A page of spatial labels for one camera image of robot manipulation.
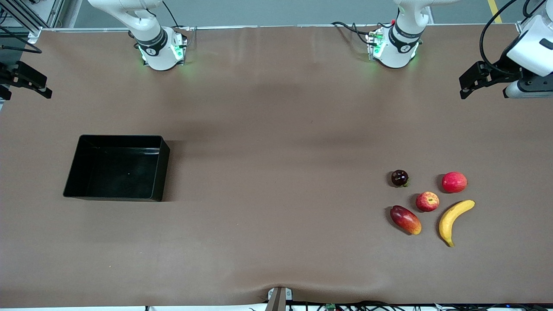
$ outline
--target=yellow floor line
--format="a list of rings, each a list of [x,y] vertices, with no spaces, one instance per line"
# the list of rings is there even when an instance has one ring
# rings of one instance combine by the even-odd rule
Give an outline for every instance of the yellow floor line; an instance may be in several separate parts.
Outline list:
[[[489,4],[489,9],[492,10],[492,15],[496,14],[497,13],[497,3],[495,2],[495,0],[488,0],[488,4]],[[501,21],[501,16],[497,16],[495,18],[495,22],[497,24],[501,24],[503,21]]]

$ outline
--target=banana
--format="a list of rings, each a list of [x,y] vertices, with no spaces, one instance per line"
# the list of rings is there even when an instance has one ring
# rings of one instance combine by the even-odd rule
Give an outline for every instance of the banana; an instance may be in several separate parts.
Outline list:
[[[473,200],[461,201],[454,206],[450,207],[440,220],[440,236],[444,241],[446,241],[449,247],[454,247],[453,241],[451,240],[451,231],[453,229],[453,223],[457,217],[461,216],[464,212],[474,207]]]

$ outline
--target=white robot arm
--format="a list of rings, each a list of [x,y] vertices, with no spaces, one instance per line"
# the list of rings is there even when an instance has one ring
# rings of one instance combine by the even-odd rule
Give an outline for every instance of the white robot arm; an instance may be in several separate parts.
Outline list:
[[[394,0],[399,7],[393,25],[382,27],[376,36],[368,38],[375,46],[369,46],[372,59],[391,68],[400,68],[409,62],[419,46],[419,38],[428,25],[428,6],[450,4],[460,0]]]
[[[161,27],[149,10],[162,0],[88,0],[129,28],[144,61],[155,70],[171,69],[184,61],[186,42],[172,28]]]
[[[519,36],[494,64],[486,58],[481,46],[484,60],[477,61],[459,77],[462,99],[482,87],[502,82],[510,83],[503,90],[505,98],[553,96],[553,0],[542,2],[528,16],[521,24]]]

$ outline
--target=black plastic bin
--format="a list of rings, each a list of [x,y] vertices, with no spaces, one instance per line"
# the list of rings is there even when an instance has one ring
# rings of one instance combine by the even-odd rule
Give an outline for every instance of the black plastic bin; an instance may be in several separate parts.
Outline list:
[[[169,151],[161,136],[82,135],[64,196],[159,202]]]

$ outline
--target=metal frame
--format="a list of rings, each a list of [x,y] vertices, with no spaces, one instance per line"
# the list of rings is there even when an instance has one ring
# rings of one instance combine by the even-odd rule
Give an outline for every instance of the metal frame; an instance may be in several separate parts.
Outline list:
[[[14,33],[29,32],[30,38],[38,38],[43,28],[53,28],[59,19],[59,12],[65,0],[54,0],[48,20],[43,20],[21,0],[0,0],[2,6],[22,27],[10,27]]]

